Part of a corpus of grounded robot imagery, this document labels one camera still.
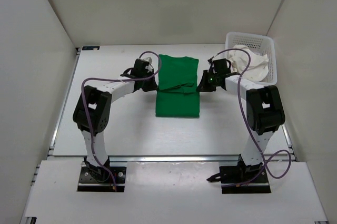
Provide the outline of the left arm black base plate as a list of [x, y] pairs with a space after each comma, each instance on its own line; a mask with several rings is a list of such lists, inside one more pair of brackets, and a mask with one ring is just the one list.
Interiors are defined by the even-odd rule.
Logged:
[[82, 162], [81, 171], [77, 184], [78, 192], [118, 192], [125, 190], [126, 163], [118, 163], [117, 166], [110, 166], [110, 171], [114, 175], [116, 185], [114, 185], [109, 173], [104, 171], [103, 176], [96, 174]]

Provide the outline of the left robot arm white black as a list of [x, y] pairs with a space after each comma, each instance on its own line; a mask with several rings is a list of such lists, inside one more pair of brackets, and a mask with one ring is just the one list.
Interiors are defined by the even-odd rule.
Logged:
[[132, 68], [126, 69], [116, 80], [105, 81], [102, 86], [82, 84], [73, 121], [85, 140], [87, 155], [84, 163], [97, 182], [115, 181], [103, 133], [109, 122], [111, 104], [138, 90], [148, 92], [156, 89], [155, 71], [150, 57], [136, 59]]

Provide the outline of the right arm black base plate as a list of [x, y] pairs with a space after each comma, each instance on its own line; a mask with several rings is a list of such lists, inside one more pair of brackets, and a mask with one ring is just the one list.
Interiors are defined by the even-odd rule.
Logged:
[[220, 166], [219, 173], [208, 182], [220, 182], [222, 194], [265, 194], [271, 193], [267, 174], [264, 171], [244, 173], [238, 166]]

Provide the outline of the green t shirt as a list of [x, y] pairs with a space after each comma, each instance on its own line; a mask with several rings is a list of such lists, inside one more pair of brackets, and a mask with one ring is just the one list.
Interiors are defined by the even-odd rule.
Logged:
[[197, 88], [199, 60], [160, 55], [155, 115], [159, 118], [198, 118], [200, 94]]

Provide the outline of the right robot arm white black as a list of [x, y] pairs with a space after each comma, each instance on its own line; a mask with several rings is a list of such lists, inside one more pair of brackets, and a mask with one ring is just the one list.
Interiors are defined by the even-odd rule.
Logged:
[[264, 151], [272, 135], [285, 122], [285, 114], [279, 91], [275, 85], [264, 86], [240, 77], [229, 69], [229, 61], [209, 59], [210, 68], [203, 71], [197, 87], [199, 92], [214, 92], [217, 87], [237, 94], [238, 100], [245, 101], [239, 107], [244, 123], [249, 130], [249, 139], [240, 154], [237, 177], [250, 181], [263, 165]]

